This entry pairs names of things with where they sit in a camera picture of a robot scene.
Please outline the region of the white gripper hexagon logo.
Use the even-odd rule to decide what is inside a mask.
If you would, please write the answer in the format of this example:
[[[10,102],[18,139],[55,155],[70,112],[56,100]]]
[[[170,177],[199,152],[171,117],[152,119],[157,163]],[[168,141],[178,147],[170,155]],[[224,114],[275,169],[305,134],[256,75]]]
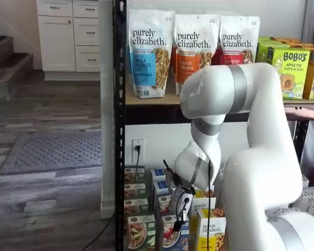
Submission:
[[[179,232],[186,223],[186,215],[188,215],[194,196],[194,186],[190,185],[184,188],[183,186],[177,186],[174,181],[171,181],[169,192],[171,194],[169,210],[177,215],[173,231]]]

